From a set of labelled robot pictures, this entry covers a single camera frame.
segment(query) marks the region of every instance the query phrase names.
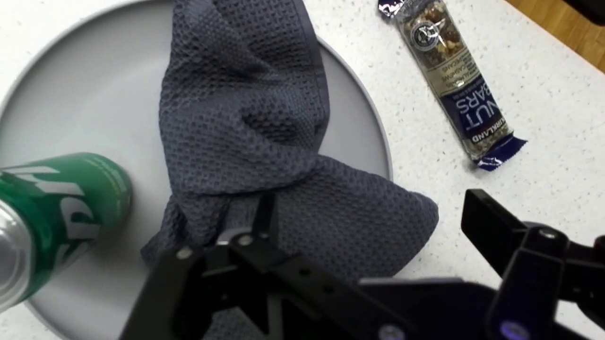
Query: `microfiber towel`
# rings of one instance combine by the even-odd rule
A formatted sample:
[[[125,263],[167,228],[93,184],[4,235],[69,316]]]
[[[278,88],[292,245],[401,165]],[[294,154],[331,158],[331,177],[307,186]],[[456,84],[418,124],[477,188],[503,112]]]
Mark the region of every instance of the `microfiber towel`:
[[[161,139],[173,197],[142,250],[205,250],[229,203],[271,192],[278,243],[345,282],[394,277],[428,243],[437,207],[318,156],[329,124],[320,46],[303,0],[176,0]],[[220,314],[214,339],[248,339]]]

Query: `table surface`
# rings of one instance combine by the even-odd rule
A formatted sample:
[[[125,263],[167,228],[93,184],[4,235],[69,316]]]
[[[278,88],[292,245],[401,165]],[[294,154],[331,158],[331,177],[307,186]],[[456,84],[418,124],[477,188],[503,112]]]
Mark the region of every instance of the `table surface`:
[[[40,52],[74,25],[127,0],[4,0],[0,97]],[[469,50],[528,148],[494,175],[473,173],[466,154],[394,27],[375,0],[307,0],[318,37],[367,90],[388,139],[394,182],[426,194],[441,224],[403,279],[462,277],[498,288],[498,277],[460,233],[464,194],[486,190],[526,222],[543,222],[583,245],[605,235],[605,78],[505,0],[450,0]],[[605,339],[577,309],[560,322]],[[27,307],[0,316],[4,340],[55,340]]]

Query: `snack bar wrapper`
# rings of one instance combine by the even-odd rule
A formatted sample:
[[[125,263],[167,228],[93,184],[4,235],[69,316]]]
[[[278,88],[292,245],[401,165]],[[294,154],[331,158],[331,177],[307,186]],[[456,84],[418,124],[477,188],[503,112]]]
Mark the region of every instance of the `snack bar wrapper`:
[[[396,24],[471,161],[496,171],[526,144],[513,135],[443,0],[379,0]]]

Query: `white plate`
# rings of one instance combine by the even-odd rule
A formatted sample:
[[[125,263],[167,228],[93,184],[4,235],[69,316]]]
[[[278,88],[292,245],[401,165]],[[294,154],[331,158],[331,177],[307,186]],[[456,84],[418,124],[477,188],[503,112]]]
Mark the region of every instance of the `white plate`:
[[[135,214],[116,239],[46,286],[31,307],[65,339],[118,339],[146,280],[139,250],[159,229],[169,178],[157,127],[173,8],[139,3],[104,14],[48,50],[0,120],[0,167],[95,152],[135,182]],[[356,78],[324,46],[331,126],[322,154],[390,178],[381,124]]]

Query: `green soda can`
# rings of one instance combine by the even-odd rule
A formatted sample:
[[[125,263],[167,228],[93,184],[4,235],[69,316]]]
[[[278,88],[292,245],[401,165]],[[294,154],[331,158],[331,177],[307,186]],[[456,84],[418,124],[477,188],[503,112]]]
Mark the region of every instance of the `green soda can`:
[[[0,313],[27,301],[101,233],[125,226],[127,175],[78,154],[0,171]]]

